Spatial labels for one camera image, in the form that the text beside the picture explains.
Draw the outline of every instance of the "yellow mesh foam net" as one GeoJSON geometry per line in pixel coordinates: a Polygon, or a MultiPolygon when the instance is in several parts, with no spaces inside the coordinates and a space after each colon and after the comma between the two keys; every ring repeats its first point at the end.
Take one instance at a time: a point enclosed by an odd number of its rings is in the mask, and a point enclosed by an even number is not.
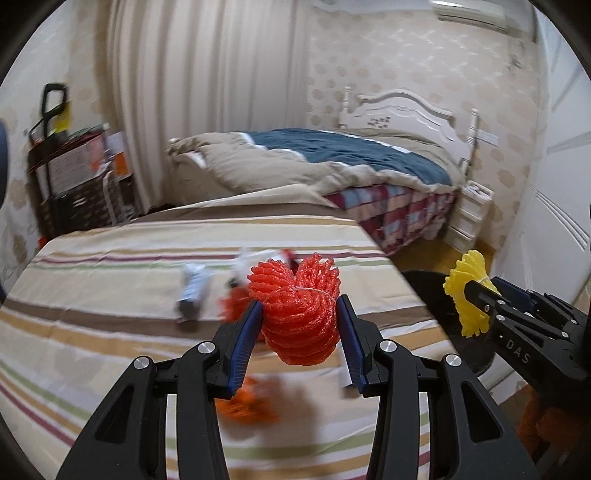
{"type": "Polygon", "coordinates": [[[456,268],[449,272],[449,277],[446,277],[443,284],[445,293],[452,297],[456,304],[464,337],[486,333],[489,327],[489,316],[477,309],[464,296],[464,287],[470,280],[476,280],[483,287],[499,293],[486,275],[484,257],[477,250],[465,253],[462,259],[457,261],[456,268]]]}

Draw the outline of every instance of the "wooden floor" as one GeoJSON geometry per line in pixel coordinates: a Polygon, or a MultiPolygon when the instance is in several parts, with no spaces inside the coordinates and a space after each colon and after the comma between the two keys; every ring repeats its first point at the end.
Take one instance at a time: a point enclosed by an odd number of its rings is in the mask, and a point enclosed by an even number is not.
{"type": "MultiPolygon", "coordinates": [[[[486,271],[491,270],[493,253],[489,248],[478,248],[486,262],[486,271]]],[[[419,238],[390,257],[390,260],[400,270],[434,270],[449,273],[455,268],[456,261],[462,254],[447,245],[441,238],[425,240],[419,238]]]]}

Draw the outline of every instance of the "red mesh foam net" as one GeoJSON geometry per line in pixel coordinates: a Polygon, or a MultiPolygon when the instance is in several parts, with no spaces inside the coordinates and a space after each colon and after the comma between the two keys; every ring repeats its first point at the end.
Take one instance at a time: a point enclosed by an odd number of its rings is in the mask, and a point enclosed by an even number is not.
{"type": "Polygon", "coordinates": [[[339,269],[321,260],[318,253],[304,259],[295,276],[283,262],[269,260],[248,276],[251,297],[263,304],[265,341],[289,365],[320,364],[339,341],[339,269]]]}

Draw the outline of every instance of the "wallpaper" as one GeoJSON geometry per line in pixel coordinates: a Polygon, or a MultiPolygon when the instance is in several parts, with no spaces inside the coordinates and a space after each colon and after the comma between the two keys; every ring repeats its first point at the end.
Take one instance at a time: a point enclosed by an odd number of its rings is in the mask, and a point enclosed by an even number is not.
{"type": "Polygon", "coordinates": [[[27,193],[27,133],[40,119],[44,85],[69,84],[72,131],[110,117],[103,114],[112,107],[102,93],[106,4],[67,0],[36,30],[0,86],[0,118],[8,130],[10,162],[7,197],[0,209],[0,281],[7,291],[37,252],[40,236],[27,193]]]}
{"type": "Polygon", "coordinates": [[[478,108],[480,128],[499,137],[499,148],[479,141],[469,178],[495,192],[480,236],[500,248],[519,208],[537,135],[535,44],[439,21],[430,11],[351,15],[313,8],[310,28],[309,128],[337,128],[347,85],[364,94],[412,90],[453,111],[462,135],[478,108]]]}

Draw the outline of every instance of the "metal screw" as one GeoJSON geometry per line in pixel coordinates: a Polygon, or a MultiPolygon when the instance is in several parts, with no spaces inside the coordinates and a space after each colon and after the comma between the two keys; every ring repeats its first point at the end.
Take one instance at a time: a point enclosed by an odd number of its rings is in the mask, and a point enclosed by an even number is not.
{"type": "Polygon", "coordinates": [[[379,347],[384,352],[393,352],[398,348],[398,345],[392,340],[383,340],[379,343],[379,347]]]}
{"type": "Polygon", "coordinates": [[[206,355],[207,353],[212,353],[215,349],[216,349],[215,344],[211,343],[211,342],[200,343],[199,346],[197,347],[197,350],[199,350],[199,353],[202,353],[203,355],[206,355]]]}
{"type": "Polygon", "coordinates": [[[462,359],[457,355],[448,355],[445,361],[452,367],[459,367],[462,364],[462,359]]]}
{"type": "Polygon", "coordinates": [[[147,356],[139,356],[134,360],[134,368],[142,370],[150,364],[150,359],[147,356]]]}

